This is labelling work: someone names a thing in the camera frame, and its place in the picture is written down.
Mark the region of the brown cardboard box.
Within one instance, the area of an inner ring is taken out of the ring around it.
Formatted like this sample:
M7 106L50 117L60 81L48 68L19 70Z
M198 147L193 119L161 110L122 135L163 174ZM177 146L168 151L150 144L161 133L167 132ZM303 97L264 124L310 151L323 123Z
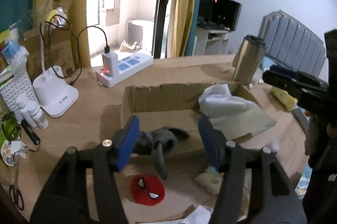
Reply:
M259 105L253 94L235 82L229 84L230 92ZM162 84L159 86L128 86L123 93L120 123L125 125L135 115L142 131L152 131L164 126L177 127L189 133L190 138L180 140L177 148L165 155L165 159L183 158L204 153L204 145L198 131L200 112L198 98L212 83Z

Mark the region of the grey sock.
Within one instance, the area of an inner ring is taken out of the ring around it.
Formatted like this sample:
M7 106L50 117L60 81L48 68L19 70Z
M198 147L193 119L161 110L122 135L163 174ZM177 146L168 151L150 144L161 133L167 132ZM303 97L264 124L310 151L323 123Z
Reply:
M158 175L166 180L164 156L177 148L178 141L189 138L187 131L177 127L165 126L152 131L140 131L132 152L139 156L151 156Z

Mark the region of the green lens glasses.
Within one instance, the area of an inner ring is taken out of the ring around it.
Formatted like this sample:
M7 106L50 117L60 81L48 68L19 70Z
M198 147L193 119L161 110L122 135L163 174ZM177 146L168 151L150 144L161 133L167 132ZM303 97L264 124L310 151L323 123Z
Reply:
M9 141L18 141L21 139L21 128L12 113L5 114L1 118L2 131Z

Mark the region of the yellow right curtain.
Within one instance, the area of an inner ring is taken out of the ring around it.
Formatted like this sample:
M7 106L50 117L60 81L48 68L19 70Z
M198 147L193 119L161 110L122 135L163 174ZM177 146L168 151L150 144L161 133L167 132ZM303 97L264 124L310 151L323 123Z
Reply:
M182 57L193 20L195 0L171 0L167 34L167 57Z

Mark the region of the white power strip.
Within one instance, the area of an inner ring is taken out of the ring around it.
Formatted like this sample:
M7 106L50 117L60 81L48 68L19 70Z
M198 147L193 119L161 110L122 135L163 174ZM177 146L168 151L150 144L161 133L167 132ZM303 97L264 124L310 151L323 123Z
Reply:
M95 71L97 83L100 86L112 88L113 86L128 79L134 74L144 70L153 64L153 57L137 52L127 56L119 61L119 76L110 77L106 75L102 68L97 68Z

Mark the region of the white computer desk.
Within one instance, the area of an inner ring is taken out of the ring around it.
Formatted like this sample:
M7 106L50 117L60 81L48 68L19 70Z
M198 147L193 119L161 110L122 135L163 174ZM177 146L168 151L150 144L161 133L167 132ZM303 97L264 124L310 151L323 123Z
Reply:
M196 28L193 56L226 55L230 31Z

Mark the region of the cartoon tissue packet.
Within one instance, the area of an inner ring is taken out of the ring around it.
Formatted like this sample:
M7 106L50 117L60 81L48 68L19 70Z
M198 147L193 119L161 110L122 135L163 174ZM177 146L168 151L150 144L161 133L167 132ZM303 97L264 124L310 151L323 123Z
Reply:
M208 166L201 174L195 177L195 181L210 194L217 196L221 189L223 173L219 173L215 167Z

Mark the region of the yellow curtain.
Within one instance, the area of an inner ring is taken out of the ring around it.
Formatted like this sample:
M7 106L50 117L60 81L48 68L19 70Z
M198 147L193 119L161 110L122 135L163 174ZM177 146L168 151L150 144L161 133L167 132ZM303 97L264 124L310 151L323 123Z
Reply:
M38 9L44 7L47 0L33 0L33 8ZM72 25L72 32L77 36L80 31L87 26L86 20L86 1L87 0L53 0L58 3L72 1L68 10L68 21ZM77 41L75 37L70 38L72 56L74 61L78 61ZM85 30L79 37L79 55L81 58L82 67L90 66L90 52L88 47L88 35Z
M182 57L193 20L195 0L171 0L167 34L167 57Z

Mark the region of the white perforated basket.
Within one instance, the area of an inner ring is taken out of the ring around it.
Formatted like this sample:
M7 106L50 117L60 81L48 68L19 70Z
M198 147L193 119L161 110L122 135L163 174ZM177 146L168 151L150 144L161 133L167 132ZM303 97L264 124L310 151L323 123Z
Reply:
M19 111L16 99L22 93L24 93L29 100L36 101L39 104L33 84L27 71L17 74L7 83L1 86L1 96L9 111L14 113L18 123L21 123L23 117Z

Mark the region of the black marker pen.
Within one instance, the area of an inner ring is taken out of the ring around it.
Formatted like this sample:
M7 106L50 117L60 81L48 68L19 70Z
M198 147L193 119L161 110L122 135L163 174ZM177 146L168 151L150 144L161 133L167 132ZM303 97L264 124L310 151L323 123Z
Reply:
M41 143L40 138L33 131L32 127L27 123L25 119L21 121L21 127L26 132L27 136L35 146L38 146Z

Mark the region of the grey bed headboard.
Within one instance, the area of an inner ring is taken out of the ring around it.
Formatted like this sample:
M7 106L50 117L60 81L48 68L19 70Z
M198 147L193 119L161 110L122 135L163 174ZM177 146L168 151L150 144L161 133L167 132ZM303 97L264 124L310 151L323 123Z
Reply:
M279 10L262 19L259 37L276 64L318 77L326 60L323 41L297 19Z

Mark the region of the white usb charger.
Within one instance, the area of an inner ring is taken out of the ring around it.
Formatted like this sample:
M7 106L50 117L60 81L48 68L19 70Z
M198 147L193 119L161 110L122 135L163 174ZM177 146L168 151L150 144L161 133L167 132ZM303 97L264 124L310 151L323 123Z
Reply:
M104 53L102 55L103 71L110 77L119 76L118 55L114 52Z

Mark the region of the black scissors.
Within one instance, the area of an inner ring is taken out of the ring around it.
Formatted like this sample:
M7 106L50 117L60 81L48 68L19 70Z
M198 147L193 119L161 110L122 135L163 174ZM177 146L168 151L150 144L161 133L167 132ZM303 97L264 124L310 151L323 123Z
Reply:
M12 203L17 207L19 211L24 211L25 203L23 200L22 193L18 187L18 178L19 178L19 160L15 164L15 175L14 182L9 187L9 195Z

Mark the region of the steel travel mug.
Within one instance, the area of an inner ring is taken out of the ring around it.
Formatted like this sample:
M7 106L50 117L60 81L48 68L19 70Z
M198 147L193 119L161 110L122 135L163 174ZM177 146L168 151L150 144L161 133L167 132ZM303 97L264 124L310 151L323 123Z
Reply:
M266 43L263 39L253 35L245 36L232 63L235 68L233 79L241 85L251 84L265 52Z

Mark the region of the red spider face plush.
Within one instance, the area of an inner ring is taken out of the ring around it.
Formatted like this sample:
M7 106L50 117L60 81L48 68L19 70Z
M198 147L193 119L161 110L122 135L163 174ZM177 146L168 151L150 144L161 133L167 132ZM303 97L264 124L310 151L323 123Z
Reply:
M144 206L155 206L165 196L164 186L156 176L135 176L130 182L130 192L134 202Z

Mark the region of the black computer monitor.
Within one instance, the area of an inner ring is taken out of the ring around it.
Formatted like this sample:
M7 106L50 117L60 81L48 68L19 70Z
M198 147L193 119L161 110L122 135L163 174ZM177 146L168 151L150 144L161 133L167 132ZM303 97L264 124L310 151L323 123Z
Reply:
M241 3L232 0L200 0L197 26L207 30L235 31Z

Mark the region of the yellow left curtain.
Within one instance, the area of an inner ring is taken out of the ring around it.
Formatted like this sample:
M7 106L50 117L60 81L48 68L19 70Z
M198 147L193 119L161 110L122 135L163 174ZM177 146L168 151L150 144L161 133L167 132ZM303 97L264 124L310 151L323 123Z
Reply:
M47 0L33 0L33 8L38 9L44 7ZM72 25L72 32L77 36L80 31L87 26L86 20L86 1L87 0L53 0L58 3L72 1L68 10L68 21ZM77 41L75 37L70 38L72 56L74 61L78 61ZM90 52L88 47L88 35L85 30L79 37L79 55L81 58L82 67L90 66Z

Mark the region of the white cloth towel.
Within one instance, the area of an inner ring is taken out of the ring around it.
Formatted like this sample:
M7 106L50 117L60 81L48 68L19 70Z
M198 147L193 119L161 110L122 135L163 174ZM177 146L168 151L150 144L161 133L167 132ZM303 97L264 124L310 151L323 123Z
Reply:
M206 88L198 102L200 112L227 139L248 134L256 136L277 123L255 102L231 94L229 84L215 84Z

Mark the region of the white pill bottle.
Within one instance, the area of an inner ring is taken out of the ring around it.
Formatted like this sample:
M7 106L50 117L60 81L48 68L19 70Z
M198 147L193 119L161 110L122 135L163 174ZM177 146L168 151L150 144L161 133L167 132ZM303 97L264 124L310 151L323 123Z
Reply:
M35 121L32 119L28 112L28 103L30 102L28 96L26 96L24 93L21 93L17 98L16 98L16 103L19 108L19 111L23 117L23 119L32 127L36 128L37 124Z
M49 126L46 115L36 101L30 101L27 104L27 111L38 127L46 129Z

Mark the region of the yellow tissue pack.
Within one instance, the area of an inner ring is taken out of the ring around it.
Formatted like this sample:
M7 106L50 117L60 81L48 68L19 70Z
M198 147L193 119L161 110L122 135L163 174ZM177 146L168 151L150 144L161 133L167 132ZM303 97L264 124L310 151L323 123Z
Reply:
M292 111L296 108L298 100L290 96L285 90L273 86L270 93L285 107L286 111Z

